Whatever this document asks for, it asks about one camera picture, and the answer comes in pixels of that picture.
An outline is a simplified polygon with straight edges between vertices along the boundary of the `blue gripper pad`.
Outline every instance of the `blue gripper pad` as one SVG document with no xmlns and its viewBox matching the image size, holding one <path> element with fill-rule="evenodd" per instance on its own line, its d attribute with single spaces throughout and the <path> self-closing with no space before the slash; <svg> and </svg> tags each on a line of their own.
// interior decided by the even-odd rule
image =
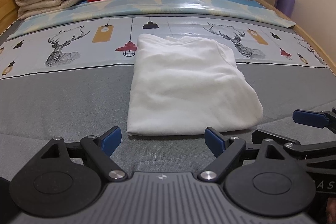
<svg viewBox="0 0 336 224">
<path fill-rule="evenodd" d="M 224 141 L 217 137 L 209 128 L 204 132 L 204 141 L 216 158 L 225 151 Z"/>
<path fill-rule="evenodd" d="M 324 128 L 329 118 L 324 113 L 297 109 L 293 112 L 293 121 L 310 127 Z"/>
<path fill-rule="evenodd" d="M 100 136 L 100 139 L 100 149 L 110 157 L 121 143 L 121 129 L 119 127 L 113 127 Z"/>
</svg>

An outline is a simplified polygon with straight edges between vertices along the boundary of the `lamp print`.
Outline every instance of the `lamp print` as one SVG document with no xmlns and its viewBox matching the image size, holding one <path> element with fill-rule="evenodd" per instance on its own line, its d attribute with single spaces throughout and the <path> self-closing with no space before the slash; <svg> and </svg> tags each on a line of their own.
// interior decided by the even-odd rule
<svg viewBox="0 0 336 224">
<path fill-rule="evenodd" d="M 15 46 L 14 48 L 19 48 L 19 47 L 21 47 L 21 46 L 22 46 L 22 44 L 23 44 L 23 40 L 22 40 L 22 41 L 20 41 L 18 44 L 16 44 L 16 46 Z"/>
<path fill-rule="evenodd" d="M 283 49 L 280 49 L 280 51 L 281 51 L 282 56 L 286 57 L 288 60 L 292 60 L 292 55 L 291 54 L 285 52 Z"/>
<path fill-rule="evenodd" d="M 281 40 L 281 38 L 278 37 L 276 34 L 274 34 L 274 33 L 272 33 L 272 32 L 271 32 L 271 34 L 272 34 L 272 36 L 273 36 L 275 39 L 279 39 L 279 40 Z"/>
<path fill-rule="evenodd" d="M 110 19 L 106 25 L 98 27 L 92 43 L 110 41 L 113 32 L 113 26 L 109 25 Z"/>
<path fill-rule="evenodd" d="M 253 38 L 259 43 L 259 44 L 262 44 L 262 45 L 268 45 L 268 43 L 256 32 L 256 31 L 253 31 L 251 29 L 248 29 L 247 32 L 253 36 Z"/>
<path fill-rule="evenodd" d="M 2 72 L 2 76 L 6 75 L 7 73 L 9 73 L 9 72 L 12 70 L 14 63 L 15 63 L 14 61 L 11 62 L 11 63 L 8 65 L 8 67 L 5 68 L 5 69 L 3 70 L 3 72 Z"/>
<path fill-rule="evenodd" d="M 307 61 L 306 59 L 304 59 L 300 54 L 297 54 L 297 55 L 299 56 L 300 60 L 301 60 L 303 63 L 309 65 L 309 63 L 308 63 L 308 61 Z"/>
<path fill-rule="evenodd" d="M 132 27 L 133 27 L 133 18 L 132 18 L 132 25 L 131 25 L 131 33 L 129 35 L 129 42 L 126 43 L 123 47 L 117 48 L 116 52 L 123 52 L 124 56 L 132 57 L 135 55 L 137 51 L 137 46 L 131 41 L 132 36 Z"/>
<path fill-rule="evenodd" d="M 143 29 L 159 29 L 159 26 L 156 23 L 151 21 L 151 17 L 149 17 L 149 22 L 147 22 L 143 27 Z"/>
</svg>

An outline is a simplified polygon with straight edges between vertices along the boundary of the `bed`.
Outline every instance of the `bed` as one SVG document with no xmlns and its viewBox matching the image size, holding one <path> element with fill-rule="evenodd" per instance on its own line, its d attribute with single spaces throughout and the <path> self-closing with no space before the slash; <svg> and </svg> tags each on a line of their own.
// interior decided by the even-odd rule
<svg viewBox="0 0 336 224">
<path fill-rule="evenodd" d="M 234 12 L 221 9 L 228 2 Z M 326 128 L 292 120 L 295 109 L 335 106 L 334 62 L 302 28 L 262 0 L 108 0 L 25 22 L 15 21 L 13 0 L 0 3 L 5 30 L 0 36 L 0 177 L 7 180 L 51 138 L 76 142 L 113 126 L 121 128 L 122 142 L 112 159 L 128 174 L 197 173 L 214 160 L 202 135 L 126 134 L 136 47 L 125 46 L 135 45 L 141 33 L 203 36 L 232 48 L 264 115 L 255 128 L 225 135 L 251 142 L 251 133 L 260 128 L 302 144 L 336 140 Z M 244 33 L 243 41 L 223 38 L 223 30 L 231 38 Z"/>
</svg>

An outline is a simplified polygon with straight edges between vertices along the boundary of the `wooden bed frame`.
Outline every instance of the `wooden bed frame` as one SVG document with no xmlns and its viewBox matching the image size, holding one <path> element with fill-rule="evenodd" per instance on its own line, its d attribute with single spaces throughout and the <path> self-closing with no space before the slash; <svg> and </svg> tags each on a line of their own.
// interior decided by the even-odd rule
<svg viewBox="0 0 336 224">
<path fill-rule="evenodd" d="M 273 10 L 281 18 L 288 19 L 286 15 L 281 13 L 275 7 L 270 5 L 264 0 L 256 0 L 261 5 L 266 7 L 269 10 Z M 6 30 L 15 20 L 17 20 L 17 10 L 18 6 L 15 3 L 15 0 L 0 0 L 0 33 Z M 330 58 L 330 56 L 320 47 L 320 45 L 299 25 L 295 25 L 293 30 L 300 35 L 304 40 L 306 40 L 313 49 L 323 58 L 323 60 L 328 64 L 332 72 L 336 73 L 336 63 Z"/>
</svg>

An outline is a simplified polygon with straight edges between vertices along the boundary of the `white printed panel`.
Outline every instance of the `white printed panel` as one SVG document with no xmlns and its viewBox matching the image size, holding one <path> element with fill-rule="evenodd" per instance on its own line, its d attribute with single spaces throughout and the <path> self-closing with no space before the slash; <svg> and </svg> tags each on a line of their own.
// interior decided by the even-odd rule
<svg viewBox="0 0 336 224">
<path fill-rule="evenodd" d="M 0 78 L 133 64 L 142 33 L 214 39 L 230 47 L 237 62 L 327 67 L 292 33 L 222 19 L 149 16 L 82 21 L 6 41 L 0 46 Z"/>
</svg>

